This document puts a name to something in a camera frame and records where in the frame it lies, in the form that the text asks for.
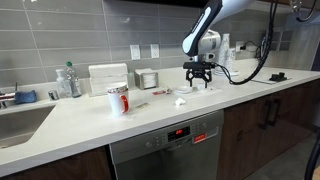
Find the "cup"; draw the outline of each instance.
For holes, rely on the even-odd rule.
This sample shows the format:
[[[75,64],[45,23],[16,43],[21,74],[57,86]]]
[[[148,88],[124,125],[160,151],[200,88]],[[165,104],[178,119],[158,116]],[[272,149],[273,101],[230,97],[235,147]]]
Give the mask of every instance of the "cup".
[[[121,116],[129,111],[129,92],[126,83],[109,85],[107,91],[114,116]]]

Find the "stainless steel dishwasher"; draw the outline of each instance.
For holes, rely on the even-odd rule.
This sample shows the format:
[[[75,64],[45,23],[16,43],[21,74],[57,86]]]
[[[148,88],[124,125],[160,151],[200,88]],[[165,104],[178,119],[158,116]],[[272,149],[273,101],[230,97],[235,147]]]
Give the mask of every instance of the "stainless steel dishwasher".
[[[215,180],[223,111],[110,144],[117,180]]]

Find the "kitchen counter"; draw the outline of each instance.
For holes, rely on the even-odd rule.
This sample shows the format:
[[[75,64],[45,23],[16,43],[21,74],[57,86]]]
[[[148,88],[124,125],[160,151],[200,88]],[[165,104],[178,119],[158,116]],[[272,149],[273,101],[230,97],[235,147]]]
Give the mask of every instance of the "kitchen counter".
[[[241,76],[233,79],[241,80],[251,72],[252,68],[242,69]],[[173,93],[154,96],[151,92],[155,89],[130,91],[130,112],[119,118],[112,117],[107,96],[89,97],[84,94],[80,98],[62,99],[57,103],[37,102],[34,107],[55,105],[55,108],[28,142],[0,149],[0,177],[320,78],[320,72],[277,68],[263,68],[258,78],[279,72],[285,72],[292,79],[273,85],[251,81],[233,86],[225,77],[213,76],[209,88],[194,95]],[[171,88],[188,84],[182,68],[160,70],[159,78],[162,86]],[[175,106],[174,101],[178,97],[187,103]],[[148,102],[149,106],[135,108],[144,102]],[[2,114],[28,109],[30,107],[17,106],[11,110],[8,108]]]

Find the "gray tile backsplash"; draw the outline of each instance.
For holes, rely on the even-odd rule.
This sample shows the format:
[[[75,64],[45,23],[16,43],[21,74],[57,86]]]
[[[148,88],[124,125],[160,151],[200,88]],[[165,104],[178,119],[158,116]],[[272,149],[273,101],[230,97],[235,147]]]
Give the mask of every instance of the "gray tile backsplash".
[[[189,61],[181,43],[199,14],[197,8],[119,0],[1,0],[0,87],[55,81],[55,69],[66,61],[80,78],[89,77],[92,64],[126,63],[132,71],[181,67]],[[231,45],[258,43],[267,18],[246,10],[211,29],[230,33]],[[160,58],[151,58],[150,44],[160,45]],[[130,45],[140,45],[141,60],[131,60]]]

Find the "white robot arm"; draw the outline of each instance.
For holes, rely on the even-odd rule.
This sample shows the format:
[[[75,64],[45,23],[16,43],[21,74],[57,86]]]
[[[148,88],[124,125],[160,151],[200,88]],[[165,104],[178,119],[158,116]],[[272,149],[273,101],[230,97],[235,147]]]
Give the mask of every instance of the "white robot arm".
[[[243,11],[255,0],[209,0],[197,22],[183,41],[182,49],[189,57],[205,54],[220,47],[219,33],[210,27],[221,19]]]

